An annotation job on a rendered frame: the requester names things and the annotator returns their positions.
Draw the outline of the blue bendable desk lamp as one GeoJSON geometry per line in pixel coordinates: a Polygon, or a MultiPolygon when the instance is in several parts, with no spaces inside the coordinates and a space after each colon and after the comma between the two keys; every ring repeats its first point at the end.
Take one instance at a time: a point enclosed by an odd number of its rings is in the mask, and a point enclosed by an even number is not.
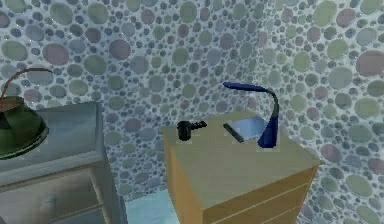
{"type": "Polygon", "coordinates": [[[273,148],[277,145],[278,126],[279,126],[279,101],[276,94],[262,86],[241,84],[234,82],[224,82],[223,86],[229,89],[249,92],[262,92],[267,93],[273,98],[273,111],[267,122],[267,126],[260,138],[258,138],[257,144],[261,148],[273,148]]]}

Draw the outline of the green shaded lamp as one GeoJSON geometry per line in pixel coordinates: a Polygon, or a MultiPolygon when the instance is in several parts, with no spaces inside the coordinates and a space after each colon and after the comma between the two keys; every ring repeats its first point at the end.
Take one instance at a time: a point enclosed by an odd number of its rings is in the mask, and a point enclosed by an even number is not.
{"type": "Polygon", "coordinates": [[[19,96],[7,96],[11,82],[23,73],[51,70],[27,68],[16,72],[3,86],[0,94],[0,160],[26,154],[38,147],[48,136],[49,128],[43,118],[28,107],[19,96]]]}

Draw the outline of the tan wooden chest of drawers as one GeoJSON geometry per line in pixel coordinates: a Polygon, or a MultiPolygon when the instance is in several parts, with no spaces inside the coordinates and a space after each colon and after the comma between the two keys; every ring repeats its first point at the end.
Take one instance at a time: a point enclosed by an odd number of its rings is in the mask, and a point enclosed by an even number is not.
{"type": "Polygon", "coordinates": [[[162,129],[167,186],[180,224],[295,224],[320,159],[279,133],[278,145],[237,142],[226,122],[249,110],[207,118],[182,142],[162,129]]]}

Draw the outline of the grey side table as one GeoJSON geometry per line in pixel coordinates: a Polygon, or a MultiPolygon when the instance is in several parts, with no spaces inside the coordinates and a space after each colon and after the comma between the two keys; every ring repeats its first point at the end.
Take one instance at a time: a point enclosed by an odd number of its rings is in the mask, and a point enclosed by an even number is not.
{"type": "Polygon", "coordinates": [[[49,128],[46,140],[0,161],[0,224],[128,224],[104,148],[102,106],[39,114],[49,128]]]}

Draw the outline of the pale blue flat book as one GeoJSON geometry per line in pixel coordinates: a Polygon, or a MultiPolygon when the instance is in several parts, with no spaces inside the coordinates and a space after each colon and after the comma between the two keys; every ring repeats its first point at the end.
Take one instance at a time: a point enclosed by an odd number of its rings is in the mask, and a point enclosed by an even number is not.
{"type": "Polygon", "coordinates": [[[223,125],[224,129],[239,143],[260,138],[266,126],[267,122],[259,116],[233,120],[223,125]]]}

